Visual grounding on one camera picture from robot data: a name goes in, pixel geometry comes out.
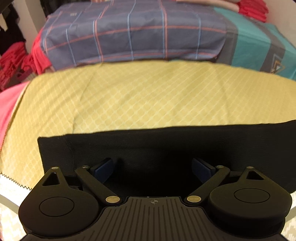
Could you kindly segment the black pants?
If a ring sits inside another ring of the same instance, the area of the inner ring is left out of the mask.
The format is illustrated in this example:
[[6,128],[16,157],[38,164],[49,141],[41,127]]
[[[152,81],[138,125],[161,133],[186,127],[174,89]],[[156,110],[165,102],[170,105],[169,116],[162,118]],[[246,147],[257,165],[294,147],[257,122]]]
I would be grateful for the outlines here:
[[38,138],[45,171],[64,174],[113,160],[107,180],[118,195],[184,196],[201,184],[195,160],[234,172],[253,166],[288,192],[295,191],[295,122],[179,126]]

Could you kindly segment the blue plaid pillow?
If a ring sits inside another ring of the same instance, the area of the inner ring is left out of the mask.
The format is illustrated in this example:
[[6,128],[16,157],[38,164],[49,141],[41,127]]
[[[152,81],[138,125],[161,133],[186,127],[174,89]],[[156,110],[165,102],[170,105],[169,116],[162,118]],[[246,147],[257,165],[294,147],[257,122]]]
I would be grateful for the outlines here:
[[55,70],[145,59],[211,61],[295,80],[295,47],[273,25],[176,1],[75,2],[50,14],[40,47]]

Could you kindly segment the red clothes pile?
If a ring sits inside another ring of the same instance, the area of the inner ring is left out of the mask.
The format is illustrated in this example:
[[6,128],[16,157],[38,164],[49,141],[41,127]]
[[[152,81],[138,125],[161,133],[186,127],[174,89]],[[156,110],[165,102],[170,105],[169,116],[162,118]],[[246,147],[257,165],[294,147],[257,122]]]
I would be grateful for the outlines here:
[[41,33],[36,36],[30,53],[24,42],[17,42],[1,56],[1,91],[31,80],[52,66],[41,49]]

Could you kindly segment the yellow patterned quilt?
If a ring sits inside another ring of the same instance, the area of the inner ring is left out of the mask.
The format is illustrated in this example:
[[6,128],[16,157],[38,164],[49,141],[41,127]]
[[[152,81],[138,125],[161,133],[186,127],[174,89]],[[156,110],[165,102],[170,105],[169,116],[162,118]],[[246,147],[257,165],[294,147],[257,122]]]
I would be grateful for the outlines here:
[[136,61],[43,74],[23,91],[1,173],[23,188],[24,240],[284,240],[292,193],[253,166],[215,166],[184,196],[118,195],[87,165],[45,171],[38,138],[295,122],[295,81],[223,64]]

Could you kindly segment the pink bed sheet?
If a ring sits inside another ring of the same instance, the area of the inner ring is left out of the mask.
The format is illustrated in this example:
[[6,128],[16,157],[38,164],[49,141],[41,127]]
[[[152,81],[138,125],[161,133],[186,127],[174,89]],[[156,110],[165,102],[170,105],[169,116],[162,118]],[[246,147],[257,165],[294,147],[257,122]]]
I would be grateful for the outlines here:
[[1,92],[1,105],[0,105],[0,141],[1,148],[4,143],[6,131],[8,129],[9,122],[13,115],[13,111],[17,100],[22,95],[22,92],[26,89],[29,82],[24,82],[13,87],[10,87]]

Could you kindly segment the folded red garment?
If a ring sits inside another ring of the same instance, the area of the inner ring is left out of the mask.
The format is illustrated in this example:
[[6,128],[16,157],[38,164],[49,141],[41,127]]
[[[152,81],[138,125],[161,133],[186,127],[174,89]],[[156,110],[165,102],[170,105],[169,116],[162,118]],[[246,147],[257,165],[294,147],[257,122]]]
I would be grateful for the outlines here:
[[253,18],[255,20],[266,22],[268,7],[263,0],[241,0],[238,3],[239,13],[241,15]]

